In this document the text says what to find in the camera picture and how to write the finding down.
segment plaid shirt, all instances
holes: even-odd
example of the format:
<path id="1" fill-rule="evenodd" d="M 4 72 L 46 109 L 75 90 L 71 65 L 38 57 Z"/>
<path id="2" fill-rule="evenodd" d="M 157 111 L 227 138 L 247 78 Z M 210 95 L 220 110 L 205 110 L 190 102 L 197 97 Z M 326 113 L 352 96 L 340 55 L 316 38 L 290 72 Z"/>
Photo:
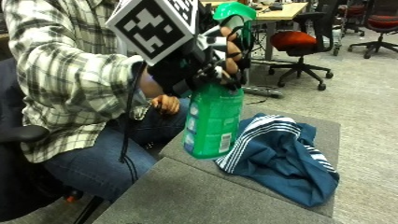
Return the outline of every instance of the plaid shirt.
<path id="1" fill-rule="evenodd" d="M 105 123 L 125 111 L 130 65 L 139 56 L 117 54 L 117 37 L 105 28 L 115 1 L 8 0 L 9 48 L 26 95 L 23 125 L 49 129 L 37 143 L 22 144 L 41 162 L 74 148 L 91 147 Z M 147 100 L 134 92 L 134 119 Z"/>

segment black cable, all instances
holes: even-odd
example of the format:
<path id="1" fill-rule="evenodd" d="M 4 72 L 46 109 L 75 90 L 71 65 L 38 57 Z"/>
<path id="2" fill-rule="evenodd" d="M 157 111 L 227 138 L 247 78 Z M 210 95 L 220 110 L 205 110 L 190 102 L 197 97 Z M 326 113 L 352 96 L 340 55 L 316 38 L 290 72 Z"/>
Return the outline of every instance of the black cable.
<path id="1" fill-rule="evenodd" d="M 131 83 L 130 83 L 130 89 L 127 92 L 127 97 L 126 97 L 126 108 L 125 108 L 125 117 L 123 117 L 123 144 L 122 144 L 122 150 L 121 150 L 121 157 L 119 157 L 119 162 L 126 164 L 129 173 L 131 175 L 131 183 L 135 182 L 135 179 L 138 179 L 137 176 L 137 169 L 134 162 L 130 160 L 130 158 L 126 156 L 126 148 L 127 148 L 127 131 L 129 127 L 131 126 L 131 119 L 129 118 L 130 114 L 130 109 L 131 109 L 131 104 L 133 104 L 133 95 L 134 95 L 134 90 L 137 88 L 138 84 L 138 79 L 142 75 L 143 68 L 146 67 L 146 63 L 135 63 L 131 65 Z"/>

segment office chair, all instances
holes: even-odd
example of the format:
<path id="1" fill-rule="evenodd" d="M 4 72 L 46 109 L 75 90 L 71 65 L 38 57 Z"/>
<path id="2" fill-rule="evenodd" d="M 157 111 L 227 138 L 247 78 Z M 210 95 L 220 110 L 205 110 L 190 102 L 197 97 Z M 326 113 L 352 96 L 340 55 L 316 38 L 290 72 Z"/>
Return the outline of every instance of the office chair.
<path id="1" fill-rule="evenodd" d="M 344 19 L 344 29 L 342 36 L 344 36 L 347 30 L 352 30 L 359 33 L 359 36 L 364 36 L 364 31 L 360 30 L 360 21 L 364 17 L 366 2 L 363 0 L 340 0 L 338 7 L 338 16 Z"/>
<path id="2" fill-rule="evenodd" d="M 23 156 L 19 143 L 43 139 L 47 130 L 22 126 L 22 98 L 15 61 L 6 59 L 0 62 L 0 222 L 22 217 L 62 196 L 73 202 L 83 194 L 65 186 L 39 163 L 27 162 Z M 74 223 L 85 223 L 102 201 L 93 197 Z"/>
<path id="3" fill-rule="evenodd" d="M 383 35 L 398 34 L 398 1 L 391 0 L 370 0 L 364 18 L 366 27 L 379 33 L 376 41 L 367 43 L 351 44 L 348 52 L 352 47 L 364 46 L 367 48 L 363 58 L 368 59 L 371 52 L 378 52 L 379 48 L 390 49 L 398 52 L 398 45 L 383 42 Z"/>
<path id="4" fill-rule="evenodd" d="M 271 36 L 271 44 L 278 51 L 286 51 L 288 56 L 299 57 L 298 63 L 275 64 L 270 66 L 268 74 L 274 74 L 275 68 L 290 68 L 290 70 L 280 76 L 276 86 L 283 87 L 283 78 L 296 72 L 296 77 L 300 73 L 307 73 L 314 79 L 319 81 L 318 89 L 323 91 L 326 85 L 323 79 L 312 72 L 312 70 L 326 71 L 326 78 L 332 77 L 330 68 L 308 65 L 303 63 L 303 56 L 318 52 L 324 52 L 332 48 L 331 26 L 334 15 L 336 13 L 338 0 L 319 0 L 314 12 L 298 14 L 294 21 L 299 24 L 300 32 L 288 31 L 280 32 Z M 306 21 L 312 22 L 314 36 L 307 34 Z M 323 37 L 328 39 L 328 45 L 324 47 Z"/>

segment person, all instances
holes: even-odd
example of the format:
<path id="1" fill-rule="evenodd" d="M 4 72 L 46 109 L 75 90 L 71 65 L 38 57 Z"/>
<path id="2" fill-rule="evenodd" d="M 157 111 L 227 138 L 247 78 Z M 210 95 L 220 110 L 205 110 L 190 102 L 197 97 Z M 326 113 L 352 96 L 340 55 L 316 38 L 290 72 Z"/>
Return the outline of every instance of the person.
<path id="1" fill-rule="evenodd" d="M 23 125 L 49 130 L 43 140 L 22 144 L 25 156 L 63 184 L 110 202 L 131 185 L 119 163 L 125 116 L 138 120 L 129 128 L 126 156 L 139 177 L 155 163 L 142 146 L 166 143 L 179 133 L 189 104 L 163 94 L 143 70 L 133 109 L 125 111 L 137 75 L 131 66 L 142 58 L 121 54 L 123 44 L 105 27 L 115 5 L 114 0 L 2 0 L 9 49 L 26 96 Z M 226 72 L 235 73 L 234 61 L 226 64 Z"/>

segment gray table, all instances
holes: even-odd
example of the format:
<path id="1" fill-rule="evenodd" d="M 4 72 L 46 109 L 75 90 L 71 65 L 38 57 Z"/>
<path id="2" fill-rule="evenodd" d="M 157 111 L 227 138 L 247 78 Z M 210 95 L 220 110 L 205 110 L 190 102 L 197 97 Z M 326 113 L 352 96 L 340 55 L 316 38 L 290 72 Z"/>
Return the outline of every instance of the gray table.
<path id="1" fill-rule="evenodd" d="M 308 117 L 243 107 L 243 118 L 254 113 L 280 114 L 318 128 L 315 145 L 336 166 L 339 124 Z M 322 206 L 304 208 L 254 181 L 226 175 L 211 161 L 194 160 L 181 148 L 181 135 L 161 152 L 162 159 L 95 224 L 111 223 L 336 223 L 332 198 Z"/>

